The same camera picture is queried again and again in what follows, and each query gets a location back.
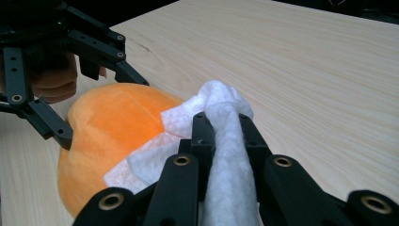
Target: white tissue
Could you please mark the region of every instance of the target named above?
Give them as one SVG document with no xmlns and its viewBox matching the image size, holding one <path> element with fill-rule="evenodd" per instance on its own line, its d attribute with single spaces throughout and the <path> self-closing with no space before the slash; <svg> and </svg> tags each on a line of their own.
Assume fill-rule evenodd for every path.
<svg viewBox="0 0 399 226">
<path fill-rule="evenodd" d="M 255 183 L 238 114 L 251 119 L 249 103 L 233 88 L 209 81 L 179 106 L 161 114 L 165 133 L 150 140 L 105 176 L 108 186 L 137 193 L 159 179 L 167 158 L 178 152 L 180 139 L 191 138 L 194 115 L 205 112 L 215 129 L 215 156 L 205 195 L 202 225 L 259 225 Z"/>
</svg>

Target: screw hole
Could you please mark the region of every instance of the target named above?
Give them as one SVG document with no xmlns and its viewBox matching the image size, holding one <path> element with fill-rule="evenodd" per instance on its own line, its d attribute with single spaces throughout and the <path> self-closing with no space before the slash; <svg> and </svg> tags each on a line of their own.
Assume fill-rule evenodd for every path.
<svg viewBox="0 0 399 226">
<path fill-rule="evenodd" d="M 361 197 L 361 202 L 369 209 L 380 213 L 380 214 L 390 214 L 392 212 L 391 207 L 383 200 L 374 196 L 363 196 Z"/>
<path fill-rule="evenodd" d="M 177 166 L 185 166 L 190 163 L 190 158 L 186 156 L 179 156 L 173 159 L 173 163 Z"/>
<path fill-rule="evenodd" d="M 12 100 L 13 102 L 20 102 L 22 99 L 23 99 L 23 96 L 21 96 L 21 95 L 13 95 L 13 96 L 11 97 L 11 100 Z"/>
<path fill-rule="evenodd" d="M 100 199 L 99 208 L 102 210 L 112 210 L 123 203 L 123 195 L 121 193 L 112 193 Z"/>
<path fill-rule="evenodd" d="M 293 165 L 291 160 L 285 157 L 277 157 L 274 161 L 278 166 L 281 167 L 291 167 Z"/>
</svg>

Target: orange plush toy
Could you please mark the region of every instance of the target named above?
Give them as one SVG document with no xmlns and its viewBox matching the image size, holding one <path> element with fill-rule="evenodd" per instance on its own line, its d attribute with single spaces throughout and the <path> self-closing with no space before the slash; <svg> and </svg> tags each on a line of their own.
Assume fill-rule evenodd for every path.
<svg viewBox="0 0 399 226">
<path fill-rule="evenodd" d="M 92 89 L 73 104 L 67 117 L 72 146 L 60 150 L 58 190 L 74 218 L 107 188 L 103 178 L 108 171 L 164 132 L 160 113 L 182 102 L 156 88 L 116 83 Z"/>
</svg>

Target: white napkin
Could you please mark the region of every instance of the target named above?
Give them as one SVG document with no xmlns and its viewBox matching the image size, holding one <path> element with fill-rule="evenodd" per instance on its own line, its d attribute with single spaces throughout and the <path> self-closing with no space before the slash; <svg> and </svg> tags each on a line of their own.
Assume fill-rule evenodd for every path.
<svg viewBox="0 0 399 226">
<path fill-rule="evenodd" d="M 215 130 L 215 156 L 205 195 L 202 225 L 259 225 L 256 190 L 238 118 L 253 118 L 249 103 L 220 81 L 205 83 L 199 93 L 161 113 L 165 132 L 132 152 L 105 176 L 108 186 L 135 194 L 155 183 L 167 158 L 178 152 L 180 139 L 191 138 L 194 115 L 205 112 Z"/>
</svg>

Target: wooden table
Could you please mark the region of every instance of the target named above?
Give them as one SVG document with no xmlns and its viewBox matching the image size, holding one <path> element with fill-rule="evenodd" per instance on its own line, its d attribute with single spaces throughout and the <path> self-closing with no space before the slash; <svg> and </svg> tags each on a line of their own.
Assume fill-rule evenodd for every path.
<svg viewBox="0 0 399 226">
<path fill-rule="evenodd" d="M 399 202 L 399 26 L 266 0 L 181 0 L 112 27 L 128 62 L 183 98 L 210 79 L 236 87 L 273 153 L 329 194 L 371 189 Z M 115 82 L 80 76 L 76 98 Z M 0 117 L 3 226 L 71 225 L 56 187 L 58 145 Z"/>
</svg>

